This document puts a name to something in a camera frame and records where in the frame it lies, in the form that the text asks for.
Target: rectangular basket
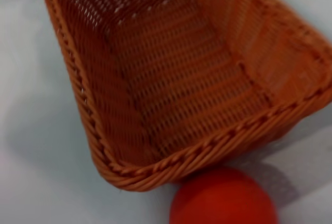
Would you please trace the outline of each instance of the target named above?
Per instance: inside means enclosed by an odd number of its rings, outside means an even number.
[[[279,0],[45,0],[100,174],[146,191],[332,99],[329,44]]]

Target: red ball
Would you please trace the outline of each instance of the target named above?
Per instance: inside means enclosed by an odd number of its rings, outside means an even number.
[[[170,224],[277,224],[269,196],[235,169],[219,169],[185,183],[176,194]]]

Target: basket inner wall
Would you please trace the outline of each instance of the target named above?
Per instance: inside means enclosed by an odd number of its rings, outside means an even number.
[[[160,161],[321,80],[312,51],[254,0],[59,2],[123,164]]]

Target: woven basket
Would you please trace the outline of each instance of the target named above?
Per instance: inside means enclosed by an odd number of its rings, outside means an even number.
[[[46,0],[93,161],[114,186],[179,181],[332,99],[329,44],[279,0]]]

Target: white surface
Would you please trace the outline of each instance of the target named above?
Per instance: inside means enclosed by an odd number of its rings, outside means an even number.
[[[332,0],[286,0],[332,40]],[[332,106],[234,162],[281,223],[332,223]],[[0,0],[0,223],[167,224],[176,188],[115,189],[97,174],[43,0]]]

